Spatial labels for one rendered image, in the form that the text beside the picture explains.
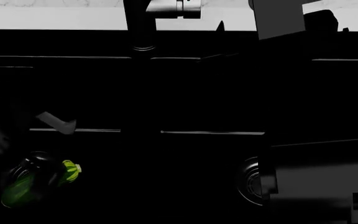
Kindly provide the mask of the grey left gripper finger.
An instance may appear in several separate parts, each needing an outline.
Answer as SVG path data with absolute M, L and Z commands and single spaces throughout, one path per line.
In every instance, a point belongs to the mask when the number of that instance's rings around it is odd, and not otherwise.
M 76 120 L 70 122 L 62 121 L 46 111 L 37 115 L 36 118 L 62 134 L 73 134 L 76 130 Z

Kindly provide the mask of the green zucchini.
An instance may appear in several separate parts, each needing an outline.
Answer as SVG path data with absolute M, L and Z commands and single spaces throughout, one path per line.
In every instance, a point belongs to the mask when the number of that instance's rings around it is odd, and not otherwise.
M 6 182 L 1 192 L 1 203 L 7 208 L 28 208 L 32 205 L 42 202 L 54 193 L 59 187 L 74 182 L 82 168 L 71 160 L 64 160 L 65 173 L 59 180 L 58 186 L 51 187 L 39 183 L 39 178 L 30 173 L 19 180 L 9 184 Z

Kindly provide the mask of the round black sink drain strainer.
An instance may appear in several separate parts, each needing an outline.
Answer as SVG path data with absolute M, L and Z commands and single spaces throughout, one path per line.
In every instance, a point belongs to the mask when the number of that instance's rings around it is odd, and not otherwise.
M 250 204 L 258 207 L 264 204 L 256 156 L 246 159 L 239 166 L 236 174 L 236 189 Z
M 20 177 L 33 173 L 40 180 L 40 184 L 56 187 L 66 169 L 60 160 L 47 152 L 29 152 L 19 160 L 18 164 L 9 169 L 6 176 L 7 183 L 11 184 Z

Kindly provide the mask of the black double kitchen sink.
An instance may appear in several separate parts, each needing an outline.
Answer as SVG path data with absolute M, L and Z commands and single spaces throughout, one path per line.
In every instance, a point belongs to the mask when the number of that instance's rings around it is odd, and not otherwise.
M 236 189 L 267 147 L 255 32 L 0 30 L 0 223 L 270 224 Z M 62 134 L 36 118 L 77 121 Z M 9 169 L 33 151 L 82 173 L 42 202 L 7 208 Z

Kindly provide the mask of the black kitchen faucet silver head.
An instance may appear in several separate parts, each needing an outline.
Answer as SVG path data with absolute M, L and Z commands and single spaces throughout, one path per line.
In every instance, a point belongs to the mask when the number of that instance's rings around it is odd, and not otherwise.
M 148 52 L 155 48 L 157 19 L 200 19 L 202 0 L 122 0 L 132 49 Z

